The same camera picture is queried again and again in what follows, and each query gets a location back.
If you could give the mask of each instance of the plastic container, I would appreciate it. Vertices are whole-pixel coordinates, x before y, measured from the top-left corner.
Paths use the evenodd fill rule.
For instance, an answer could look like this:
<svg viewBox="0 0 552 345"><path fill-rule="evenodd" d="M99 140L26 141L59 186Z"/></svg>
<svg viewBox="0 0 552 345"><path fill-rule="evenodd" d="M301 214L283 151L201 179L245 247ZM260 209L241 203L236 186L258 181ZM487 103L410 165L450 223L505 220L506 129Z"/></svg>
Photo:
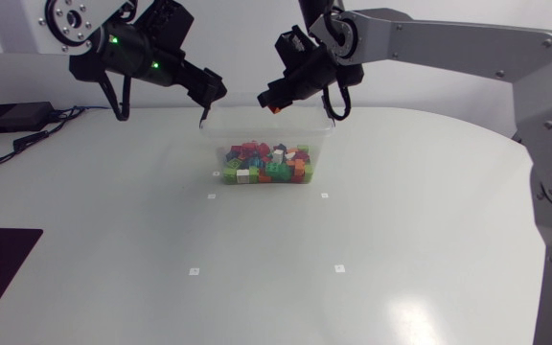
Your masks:
<svg viewBox="0 0 552 345"><path fill-rule="evenodd" d="M257 102L246 99L243 104ZM200 127L215 147L222 181L232 185L310 183L323 142L334 132L334 122L317 101L278 114L258 104L218 103Z"/></svg>

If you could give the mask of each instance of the table surface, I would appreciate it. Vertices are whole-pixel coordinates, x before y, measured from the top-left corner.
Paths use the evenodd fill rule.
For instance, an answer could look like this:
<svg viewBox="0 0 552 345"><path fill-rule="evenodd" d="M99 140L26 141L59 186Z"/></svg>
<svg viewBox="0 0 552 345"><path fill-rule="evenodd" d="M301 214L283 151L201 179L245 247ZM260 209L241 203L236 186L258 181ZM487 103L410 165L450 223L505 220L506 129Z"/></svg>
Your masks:
<svg viewBox="0 0 552 345"><path fill-rule="evenodd" d="M200 114L92 111L0 167L0 227L44 229L0 344L532 342L544 247L524 147L356 108L311 184L226 186Z"/></svg>

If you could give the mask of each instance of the red block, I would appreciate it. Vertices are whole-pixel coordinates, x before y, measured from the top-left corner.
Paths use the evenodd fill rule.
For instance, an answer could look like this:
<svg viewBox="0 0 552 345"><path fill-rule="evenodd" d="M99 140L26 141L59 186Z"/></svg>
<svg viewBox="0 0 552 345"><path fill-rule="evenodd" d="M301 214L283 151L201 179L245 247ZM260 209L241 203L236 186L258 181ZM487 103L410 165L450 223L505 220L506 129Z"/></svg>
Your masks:
<svg viewBox="0 0 552 345"><path fill-rule="evenodd" d="M306 162L310 158L311 157L307 153L303 152L302 150L298 150L297 153L295 153L295 157L293 159L301 159Z"/></svg>
<svg viewBox="0 0 552 345"><path fill-rule="evenodd" d="M259 145L259 147L257 148L257 150L259 151L259 155L261 157L265 157L265 156L269 155L269 153L270 153L269 146L266 143L261 143Z"/></svg>

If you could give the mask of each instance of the toy block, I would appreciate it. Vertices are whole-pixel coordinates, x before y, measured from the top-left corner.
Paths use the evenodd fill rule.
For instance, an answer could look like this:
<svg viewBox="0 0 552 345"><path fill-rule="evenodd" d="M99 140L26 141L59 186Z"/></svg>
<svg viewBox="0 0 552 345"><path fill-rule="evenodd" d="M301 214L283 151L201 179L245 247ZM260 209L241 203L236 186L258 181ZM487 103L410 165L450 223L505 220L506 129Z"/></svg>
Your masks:
<svg viewBox="0 0 552 345"><path fill-rule="evenodd" d="M257 183L259 181L259 168L250 167L248 171L250 176L250 183Z"/></svg>
<svg viewBox="0 0 552 345"><path fill-rule="evenodd" d="M271 177L259 175L259 183L270 183L271 181L272 181Z"/></svg>
<svg viewBox="0 0 552 345"><path fill-rule="evenodd" d="M280 175L278 167L279 165L277 163L267 163L265 174L269 177L278 177Z"/></svg>
<svg viewBox="0 0 552 345"><path fill-rule="evenodd" d="M269 149L269 146L266 143L261 143L257 148L257 151L259 152L259 155L261 157L265 157L271 153L271 150Z"/></svg>
<svg viewBox="0 0 552 345"><path fill-rule="evenodd" d="M312 175L314 174L314 168L311 164L307 164L306 167L304 167L304 182L308 183L312 180Z"/></svg>
<svg viewBox="0 0 552 345"><path fill-rule="evenodd" d="M238 158L234 158L234 159L230 160L229 162L227 162L227 167L232 168L232 169L237 169L241 165L242 165L242 161Z"/></svg>
<svg viewBox="0 0 552 345"><path fill-rule="evenodd" d="M283 144L280 144L279 146L275 146L274 150L282 150L283 152L287 152L287 147Z"/></svg>
<svg viewBox="0 0 552 345"><path fill-rule="evenodd" d="M311 157L309 154L305 153L304 151L297 151L295 153L295 159L301 159L303 161L309 160Z"/></svg>
<svg viewBox="0 0 552 345"><path fill-rule="evenodd" d="M284 182L289 182L291 180L291 169L287 164L278 166L278 177Z"/></svg>
<svg viewBox="0 0 552 345"><path fill-rule="evenodd" d="M250 183L250 171L248 169L240 169L236 174L238 183Z"/></svg>
<svg viewBox="0 0 552 345"><path fill-rule="evenodd" d="M237 170L232 168L225 168L222 170L222 176L226 184L238 183Z"/></svg>
<svg viewBox="0 0 552 345"><path fill-rule="evenodd" d="M303 176L304 171L306 169L305 166L306 166L306 164L304 163L303 160L296 159L295 160L295 173L294 173L294 175L295 176Z"/></svg>
<svg viewBox="0 0 552 345"><path fill-rule="evenodd" d="M283 163L283 158L285 156L285 153L281 149L276 149L274 151L274 156L272 157L272 162L281 164Z"/></svg>

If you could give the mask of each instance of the cable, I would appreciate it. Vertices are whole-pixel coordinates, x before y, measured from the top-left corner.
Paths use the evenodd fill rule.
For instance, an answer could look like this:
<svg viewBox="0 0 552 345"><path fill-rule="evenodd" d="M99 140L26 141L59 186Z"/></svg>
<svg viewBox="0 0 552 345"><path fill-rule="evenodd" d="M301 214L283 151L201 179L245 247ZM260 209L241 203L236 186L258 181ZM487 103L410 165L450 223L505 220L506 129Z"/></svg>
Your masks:
<svg viewBox="0 0 552 345"><path fill-rule="evenodd" d="M65 124L67 124L68 122L70 122L74 119L77 119L82 113L84 113L88 109L107 109L107 108L103 107L103 106L74 106L74 107L69 108L69 109L56 110L56 111L52 112L51 116L53 116L55 118L55 120L60 121L60 124L55 126L53 129L43 131L44 135L40 136L38 139L36 139L34 141L27 142L21 148L15 149L14 151L12 151L10 153L1 156L0 157L0 165L8 162L9 160L13 159L16 155L22 153L24 150L30 148L31 146L33 146L33 145L35 145L35 144L37 144L41 141L43 141L44 139L48 138L52 134L60 131L65 126Z"/></svg>
<svg viewBox="0 0 552 345"><path fill-rule="evenodd" d="M323 89L323 105L325 105L325 110L327 114L337 121L346 120L346 118L351 115L351 95L349 94L348 87L340 87L340 94L344 100L344 114L338 115L335 113L334 108L332 107L332 101L330 100L330 89L329 86Z"/></svg>

